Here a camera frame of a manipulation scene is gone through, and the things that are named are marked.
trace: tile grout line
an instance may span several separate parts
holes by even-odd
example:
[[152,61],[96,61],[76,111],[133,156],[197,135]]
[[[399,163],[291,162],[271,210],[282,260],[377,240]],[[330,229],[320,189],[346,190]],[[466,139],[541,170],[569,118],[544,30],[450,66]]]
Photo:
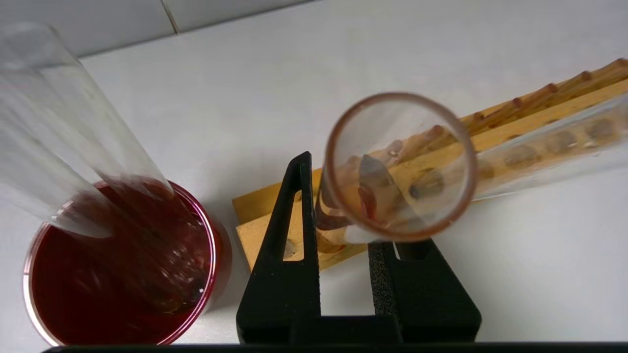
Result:
[[166,16],[168,17],[168,20],[170,20],[170,25],[175,31],[175,34],[179,34],[179,27],[176,25],[175,17],[172,16],[172,12],[170,11],[170,7],[168,7],[168,3],[166,3],[166,0],[161,0],[161,7],[163,7],[164,11],[166,11]]

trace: wooden test tube rack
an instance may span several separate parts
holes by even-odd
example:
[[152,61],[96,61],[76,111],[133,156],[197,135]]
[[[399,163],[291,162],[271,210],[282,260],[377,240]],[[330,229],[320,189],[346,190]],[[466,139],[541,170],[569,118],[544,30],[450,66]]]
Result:
[[[512,139],[513,136],[529,133],[625,93],[628,93],[628,60],[618,59],[598,70],[582,72],[570,80],[548,84],[530,94],[470,114],[461,118],[461,121],[472,136],[475,149],[484,151]],[[409,163],[400,166],[411,166],[412,161],[418,156],[425,155],[426,151],[442,153],[443,148],[453,142],[452,137],[446,133],[439,131],[428,133],[430,135],[427,138],[425,135],[418,135],[404,142],[406,146],[414,147],[402,151],[401,162]],[[375,151],[373,154],[382,152],[385,151]],[[319,168],[312,173],[314,195],[318,192],[321,172]],[[413,173],[407,175],[408,178],[418,178],[420,176],[418,173],[419,170],[416,171],[416,175]],[[232,201],[240,221],[237,233],[249,269],[253,267],[257,258],[279,193],[279,186],[280,183],[273,184]],[[301,202],[297,195],[290,220],[285,261],[303,258],[301,221]],[[323,270],[365,250],[366,245],[361,244],[346,246],[336,253],[318,253],[319,267]]]

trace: black plastic holder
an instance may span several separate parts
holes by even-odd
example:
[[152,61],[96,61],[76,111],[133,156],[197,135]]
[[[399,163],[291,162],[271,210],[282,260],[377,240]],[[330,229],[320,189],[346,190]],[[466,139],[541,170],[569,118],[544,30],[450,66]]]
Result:
[[[295,193],[303,196],[303,260],[283,261]],[[311,155],[288,165],[236,316],[246,344],[472,342],[480,312],[432,241],[369,245],[374,316],[320,315]]]

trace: white table surface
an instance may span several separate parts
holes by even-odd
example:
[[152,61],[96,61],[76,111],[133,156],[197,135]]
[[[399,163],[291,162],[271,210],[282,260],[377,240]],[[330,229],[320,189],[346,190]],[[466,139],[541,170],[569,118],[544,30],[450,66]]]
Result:
[[[419,92],[459,115],[628,55],[628,2],[319,1],[85,58],[163,173],[219,216],[322,163],[334,121],[376,92]],[[482,312],[481,341],[628,339],[628,170],[473,205],[436,243]],[[38,221],[0,205],[0,345],[46,348],[21,270]],[[235,343],[248,271],[178,341]],[[326,314],[373,312],[367,257],[321,275]]]

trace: white wall tile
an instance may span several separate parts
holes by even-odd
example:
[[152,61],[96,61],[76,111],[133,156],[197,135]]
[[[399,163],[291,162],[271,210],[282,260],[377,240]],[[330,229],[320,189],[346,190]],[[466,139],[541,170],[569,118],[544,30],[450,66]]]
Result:
[[180,31],[279,9],[309,0],[165,0]]
[[160,0],[0,0],[0,25],[16,21],[52,25],[79,56],[174,34]]

